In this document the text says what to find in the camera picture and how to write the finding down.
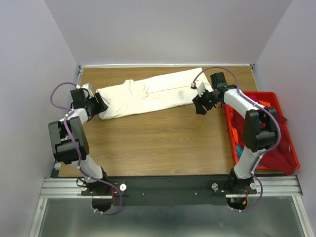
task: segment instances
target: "white pants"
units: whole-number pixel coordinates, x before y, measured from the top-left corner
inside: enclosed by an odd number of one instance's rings
[[[109,108],[99,114],[101,119],[119,118],[192,104],[197,91],[191,82],[202,68],[156,76],[144,80],[126,80],[121,85],[97,89]],[[212,91],[204,74],[198,77]]]

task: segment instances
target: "wooden table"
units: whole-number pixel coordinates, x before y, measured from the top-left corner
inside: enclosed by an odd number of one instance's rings
[[[257,91],[249,67],[228,67],[243,91]],[[81,83],[97,88],[141,80],[192,68],[84,69]],[[212,69],[209,76],[220,69]],[[228,84],[233,77],[224,72]],[[233,167],[223,109],[196,115],[194,105],[84,124],[90,154],[110,176],[227,174]],[[80,176],[62,164],[60,177]]]

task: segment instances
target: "gray wall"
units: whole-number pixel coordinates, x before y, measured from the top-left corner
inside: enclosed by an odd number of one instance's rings
[[[82,65],[254,63],[291,0],[45,0]]]
[[[64,114],[49,96],[78,68],[42,0],[3,0],[0,19],[0,236],[24,237],[54,162],[47,125]]]
[[[293,0],[255,65],[260,90],[274,91],[297,152],[303,202],[316,231],[316,1]]]

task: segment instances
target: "red plastic crate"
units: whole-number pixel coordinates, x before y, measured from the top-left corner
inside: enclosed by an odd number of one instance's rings
[[[256,96],[256,98],[258,100],[269,102],[272,107],[275,107],[275,109],[281,115],[283,115],[281,107],[280,107],[280,104],[278,103],[278,100],[277,100],[277,96],[273,92],[247,91],[247,92],[244,92],[244,94],[247,95],[247,96],[254,95],[254,96]],[[237,164],[239,159],[238,159],[238,155],[237,155],[236,144],[235,144],[235,141],[234,141],[234,138],[233,138],[232,121],[230,120],[230,116],[229,116],[229,105],[224,105],[224,109],[225,109],[225,114],[226,114],[226,122],[227,122],[227,127],[228,127],[229,139],[230,139],[230,142],[231,142],[231,147],[232,147],[232,152],[233,152],[233,160],[234,160],[234,164]],[[287,134],[289,134],[286,124],[284,124],[284,128],[285,128],[285,132]],[[289,138],[290,138],[291,153],[293,154],[293,156],[295,158],[295,162],[296,162],[296,168],[295,169],[299,169],[300,168],[300,163],[299,163],[299,161],[297,159],[296,152],[295,152],[295,149],[294,149],[291,137],[289,136]],[[265,167],[265,166],[257,166],[256,169],[259,169],[259,170],[260,169],[265,169],[265,170],[267,170],[267,169],[270,169],[270,168]]]

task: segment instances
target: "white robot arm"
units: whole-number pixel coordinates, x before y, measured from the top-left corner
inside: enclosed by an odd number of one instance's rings
[[[80,171],[94,191],[102,195],[106,189],[101,187],[96,180],[104,180],[108,182],[106,172],[98,166],[89,155],[89,145],[83,131],[83,124],[94,115],[107,110],[108,106],[103,102],[99,93],[93,95],[91,85],[89,83],[83,86],[76,86],[76,89],[70,91],[73,102],[73,108],[66,114],[66,116],[48,125],[52,151],[57,161],[62,161],[64,164],[69,164],[75,168],[80,167]],[[67,121],[67,128],[71,131],[71,135],[75,140],[81,158],[71,139],[68,139],[68,132],[64,124]]]
[[[235,85],[227,84],[224,73],[211,75],[211,81],[214,89],[212,92],[206,90],[204,84],[198,79],[191,85],[192,89],[197,90],[197,96],[193,99],[196,113],[205,115],[206,111],[211,110],[217,103],[224,103],[232,106],[245,118],[243,131],[245,147],[239,162],[231,170],[227,183],[230,192],[234,193],[245,189],[252,182],[251,174],[262,158],[260,154],[277,141],[275,123],[260,108],[264,108],[275,119],[277,119],[277,111],[273,107],[263,107],[250,98],[245,99]]]

